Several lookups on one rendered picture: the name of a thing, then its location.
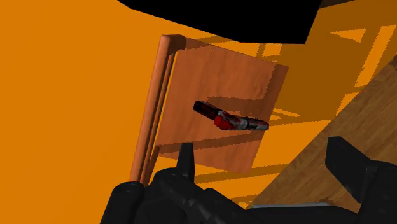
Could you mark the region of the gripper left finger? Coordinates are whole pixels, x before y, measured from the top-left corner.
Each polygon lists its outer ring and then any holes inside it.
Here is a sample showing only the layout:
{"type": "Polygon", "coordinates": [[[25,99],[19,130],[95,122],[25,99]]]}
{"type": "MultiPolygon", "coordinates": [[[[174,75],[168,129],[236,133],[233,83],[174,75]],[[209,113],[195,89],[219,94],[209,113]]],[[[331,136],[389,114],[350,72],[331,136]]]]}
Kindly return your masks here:
{"type": "Polygon", "coordinates": [[[194,174],[193,143],[183,143],[177,166],[158,171],[152,184],[114,187],[100,224],[218,224],[194,174]]]}

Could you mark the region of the wooden chair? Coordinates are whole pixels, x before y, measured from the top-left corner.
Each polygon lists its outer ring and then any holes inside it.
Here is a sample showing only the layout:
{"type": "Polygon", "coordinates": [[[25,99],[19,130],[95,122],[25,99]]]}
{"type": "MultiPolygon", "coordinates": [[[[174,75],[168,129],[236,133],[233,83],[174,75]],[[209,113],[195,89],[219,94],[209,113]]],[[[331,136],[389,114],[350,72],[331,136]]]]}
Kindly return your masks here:
{"type": "Polygon", "coordinates": [[[192,142],[198,164],[248,173],[261,130],[228,130],[193,108],[196,101],[269,121],[288,67],[182,35],[160,38],[130,179],[147,183],[159,156],[192,142]]]}

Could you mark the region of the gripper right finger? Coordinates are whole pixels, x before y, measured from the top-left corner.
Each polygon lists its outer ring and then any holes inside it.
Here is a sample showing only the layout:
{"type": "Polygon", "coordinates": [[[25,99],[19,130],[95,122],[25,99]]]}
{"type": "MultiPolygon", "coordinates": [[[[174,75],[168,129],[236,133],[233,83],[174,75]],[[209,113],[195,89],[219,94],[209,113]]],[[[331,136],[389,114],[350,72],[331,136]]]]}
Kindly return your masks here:
{"type": "Polygon", "coordinates": [[[361,204],[354,224],[397,224],[397,165],[371,160],[335,136],[328,138],[325,166],[361,204]]]}

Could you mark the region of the red and black tool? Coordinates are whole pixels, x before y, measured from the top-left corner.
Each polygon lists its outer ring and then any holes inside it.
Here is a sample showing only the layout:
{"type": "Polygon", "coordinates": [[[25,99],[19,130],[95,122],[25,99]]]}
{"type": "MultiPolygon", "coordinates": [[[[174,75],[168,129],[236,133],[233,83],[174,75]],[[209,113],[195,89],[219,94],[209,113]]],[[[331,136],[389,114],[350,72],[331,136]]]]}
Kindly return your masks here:
{"type": "Polygon", "coordinates": [[[212,120],[221,130],[268,130],[266,121],[250,117],[231,115],[205,101],[195,101],[193,110],[212,120]]]}

